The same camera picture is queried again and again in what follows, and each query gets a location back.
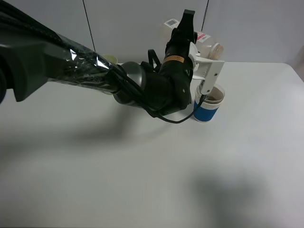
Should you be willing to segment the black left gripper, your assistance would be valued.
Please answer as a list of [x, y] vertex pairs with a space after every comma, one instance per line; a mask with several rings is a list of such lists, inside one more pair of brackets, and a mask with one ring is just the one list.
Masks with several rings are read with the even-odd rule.
[[165, 57], [161, 62], [153, 49], [148, 50], [148, 68], [165, 77], [192, 78], [194, 64], [189, 57], [190, 44], [196, 44], [197, 32], [194, 31], [195, 11], [185, 9], [177, 28], [171, 32], [166, 44]]

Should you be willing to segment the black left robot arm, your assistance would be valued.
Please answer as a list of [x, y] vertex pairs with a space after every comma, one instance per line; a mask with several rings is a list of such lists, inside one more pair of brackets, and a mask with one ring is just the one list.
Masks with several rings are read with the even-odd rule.
[[21, 102], [52, 81], [102, 91], [120, 104], [141, 107], [164, 120], [191, 103], [195, 63], [190, 47], [197, 39], [194, 14], [184, 11], [166, 44], [163, 61], [150, 49], [148, 62], [118, 65], [1, 1], [0, 96], [12, 89]]

